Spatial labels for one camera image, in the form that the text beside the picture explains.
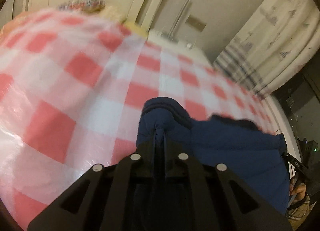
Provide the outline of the person's hand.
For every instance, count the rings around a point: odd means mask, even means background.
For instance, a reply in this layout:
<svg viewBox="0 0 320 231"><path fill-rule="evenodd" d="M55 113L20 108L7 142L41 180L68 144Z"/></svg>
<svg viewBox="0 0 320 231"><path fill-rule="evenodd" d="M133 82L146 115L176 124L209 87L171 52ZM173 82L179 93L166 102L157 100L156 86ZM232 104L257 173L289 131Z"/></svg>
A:
<svg viewBox="0 0 320 231"><path fill-rule="evenodd" d="M297 179L298 173L296 173L290 180L289 195L293 196L292 204L301 201L306 196L306 185L304 183L300 183L299 185L295 186Z"/></svg>

